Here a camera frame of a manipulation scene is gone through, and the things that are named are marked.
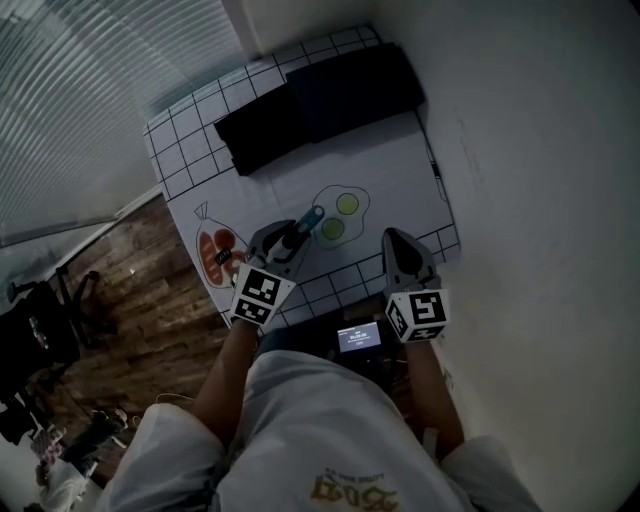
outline black cloth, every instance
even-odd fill
[[[86,475],[96,461],[93,454],[123,430],[124,424],[118,420],[94,420],[67,446],[60,458],[73,464],[81,475]]]
[[[7,410],[0,413],[0,434],[8,442],[20,444],[20,439],[27,432],[37,428],[29,411],[17,400],[7,402]]]

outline person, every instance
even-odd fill
[[[96,510],[539,510],[497,441],[464,442],[429,342],[406,345],[417,415],[439,432],[425,451],[376,384],[307,353],[304,333],[254,359],[256,333],[235,320],[189,412],[146,411]]]
[[[40,504],[25,511],[67,512],[84,491],[87,473],[96,462],[94,453],[113,436],[127,428],[127,414],[117,408],[113,416],[93,411],[91,423],[62,452],[51,467],[41,462],[36,467],[36,482],[42,488]]]

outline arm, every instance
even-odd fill
[[[233,323],[191,409],[191,413],[225,446],[233,440],[240,421],[257,331],[257,325],[245,320],[238,319]]]
[[[464,442],[460,418],[431,343],[407,343],[405,351],[418,421],[423,430],[435,428],[440,432],[436,455],[442,460]]]

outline white wall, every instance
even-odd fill
[[[39,461],[30,445],[27,435],[22,437],[19,446],[0,437],[0,501],[10,512],[22,512],[25,506],[38,501],[35,470]],[[92,511],[101,492],[100,487],[90,482],[82,502],[76,502],[74,512]]]
[[[240,0],[263,54],[341,28],[367,24],[375,0]]]
[[[640,16],[627,0],[381,0],[453,207],[445,358],[545,510],[640,478]]]

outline black and white marker cube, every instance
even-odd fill
[[[271,321],[296,286],[293,281],[246,263],[240,264],[235,278],[231,314],[258,325]]]
[[[402,343],[431,340],[449,323],[447,290],[392,293],[387,318]]]

